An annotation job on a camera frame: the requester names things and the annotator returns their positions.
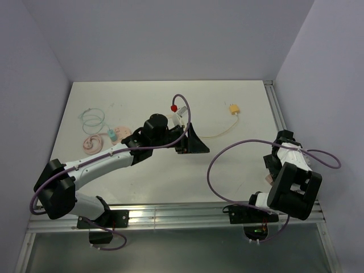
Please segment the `pink plug adapter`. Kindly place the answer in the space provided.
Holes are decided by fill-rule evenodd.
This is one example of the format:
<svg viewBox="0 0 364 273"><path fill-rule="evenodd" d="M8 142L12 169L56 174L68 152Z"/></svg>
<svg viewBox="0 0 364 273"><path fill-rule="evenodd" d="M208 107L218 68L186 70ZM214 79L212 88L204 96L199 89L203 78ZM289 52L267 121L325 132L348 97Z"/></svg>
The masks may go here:
<svg viewBox="0 0 364 273"><path fill-rule="evenodd" d="M266 182L268 182L268 183L269 183L269 185L273 186L273 184L274 184L274 180L273 180L273 178L272 178L272 176L271 176L271 175L267 175L267 176L265 177L265 180L266 180Z"/></svg>

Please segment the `yellow plug adapter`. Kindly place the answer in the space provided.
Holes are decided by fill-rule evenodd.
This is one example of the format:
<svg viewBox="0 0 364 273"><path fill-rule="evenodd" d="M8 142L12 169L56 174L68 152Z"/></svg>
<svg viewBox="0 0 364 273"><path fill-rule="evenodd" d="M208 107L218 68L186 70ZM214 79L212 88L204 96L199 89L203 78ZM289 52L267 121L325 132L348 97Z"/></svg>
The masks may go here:
<svg viewBox="0 0 364 273"><path fill-rule="evenodd" d="M231 115L238 115L241 112L237 104L230 104L228 109Z"/></svg>

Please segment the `teal plug adapter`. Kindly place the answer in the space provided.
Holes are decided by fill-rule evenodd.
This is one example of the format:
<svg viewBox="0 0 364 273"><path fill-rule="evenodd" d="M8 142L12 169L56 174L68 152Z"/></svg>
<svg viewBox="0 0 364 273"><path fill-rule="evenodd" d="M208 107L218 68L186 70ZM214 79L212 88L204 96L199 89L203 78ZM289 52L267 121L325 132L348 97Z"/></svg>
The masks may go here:
<svg viewBox="0 0 364 273"><path fill-rule="evenodd" d="M117 134L114 132L113 129L108 129L107 135L112 142L116 142L118 140Z"/></svg>

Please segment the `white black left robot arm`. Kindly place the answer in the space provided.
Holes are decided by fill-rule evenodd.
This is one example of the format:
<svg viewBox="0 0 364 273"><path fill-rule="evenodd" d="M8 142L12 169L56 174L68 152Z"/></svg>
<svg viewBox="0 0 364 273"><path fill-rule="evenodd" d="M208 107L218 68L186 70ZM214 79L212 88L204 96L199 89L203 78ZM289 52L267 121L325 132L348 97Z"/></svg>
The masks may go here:
<svg viewBox="0 0 364 273"><path fill-rule="evenodd" d="M87 183L117 169L134 166L157 148L174 148L178 154L206 154L210 149L197 136L191 124L168 128L162 114L153 114L144 125L114 147L85 159L47 163L34 191L51 220L72 214L104 227L111 220L111 210L100 196L79 193Z"/></svg>

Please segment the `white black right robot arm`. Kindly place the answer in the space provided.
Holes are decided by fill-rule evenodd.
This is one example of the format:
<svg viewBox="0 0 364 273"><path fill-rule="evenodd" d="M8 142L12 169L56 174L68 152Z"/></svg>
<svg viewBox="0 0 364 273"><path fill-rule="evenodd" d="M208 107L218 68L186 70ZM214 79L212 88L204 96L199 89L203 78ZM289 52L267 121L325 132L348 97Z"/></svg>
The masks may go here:
<svg viewBox="0 0 364 273"><path fill-rule="evenodd" d="M308 166L293 132L279 131L274 143L277 145L271 153L263 157L272 188L269 193L251 195L246 215L257 222L265 216L266 209L272 209L304 221L312 211L322 176Z"/></svg>

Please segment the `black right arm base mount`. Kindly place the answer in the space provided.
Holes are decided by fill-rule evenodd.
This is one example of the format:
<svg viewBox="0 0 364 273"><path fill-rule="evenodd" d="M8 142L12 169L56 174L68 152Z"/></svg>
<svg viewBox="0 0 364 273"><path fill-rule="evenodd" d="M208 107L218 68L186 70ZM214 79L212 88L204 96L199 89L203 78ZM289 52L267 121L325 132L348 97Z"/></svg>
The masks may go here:
<svg viewBox="0 0 364 273"><path fill-rule="evenodd" d="M264 241L268 237L268 224L279 222L279 216L261 210L239 205L228 205L222 212L229 216L231 225L243 225L245 236L249 241Z"/></svg>

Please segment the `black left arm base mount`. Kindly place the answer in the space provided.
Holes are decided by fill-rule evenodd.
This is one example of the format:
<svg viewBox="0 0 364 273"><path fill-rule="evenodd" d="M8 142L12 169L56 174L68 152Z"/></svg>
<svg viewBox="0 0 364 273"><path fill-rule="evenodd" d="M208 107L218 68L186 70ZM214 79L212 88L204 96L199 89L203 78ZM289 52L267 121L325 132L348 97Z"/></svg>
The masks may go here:
<svg viewBox="0 0 364 273"><path fill-rule="evenodd" d="M114 251L126 246L127 238L117 231L118 228L127 228L129 223L128 210L110 210L97 218L89 220L85 217L78 217L76 228L89 230L88 238L91 247L103 250ZM106 247L114 237L123 239L123 244L118 247Z"/></svg>

